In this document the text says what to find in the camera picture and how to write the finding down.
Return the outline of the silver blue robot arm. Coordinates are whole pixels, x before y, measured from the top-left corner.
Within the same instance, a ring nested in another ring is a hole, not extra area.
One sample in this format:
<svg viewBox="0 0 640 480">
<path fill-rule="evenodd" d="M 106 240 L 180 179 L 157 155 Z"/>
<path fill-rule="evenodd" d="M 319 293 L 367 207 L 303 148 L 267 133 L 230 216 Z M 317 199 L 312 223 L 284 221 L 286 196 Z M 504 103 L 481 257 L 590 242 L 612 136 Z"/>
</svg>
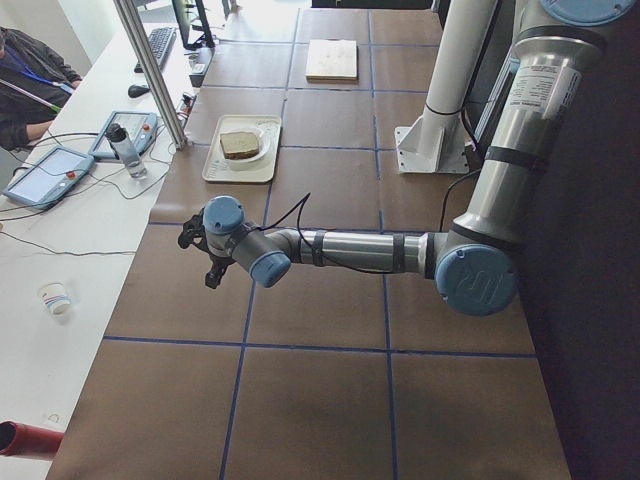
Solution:
<svg viewBox="0 0 640 480">
<path fill-rule="evenodd" d="M 416 273 L 434 281 L 456 311 L 486 316 L 504 310 L 518 290 L 514 263 L 521 224 L 583 74 L 605 53 L 629 1 L 528 1 L 496 77 L 490 110 L 495 132 L 476 171 L 465 212 L 445 232 L 419 237 L 261 227 L 231 196 L 210 200 L 195 217 L 197 247 L 217 287 L 237 264 L 263 287 L 294 263 L 339 266 L 368 274 Z"/>
</svg>

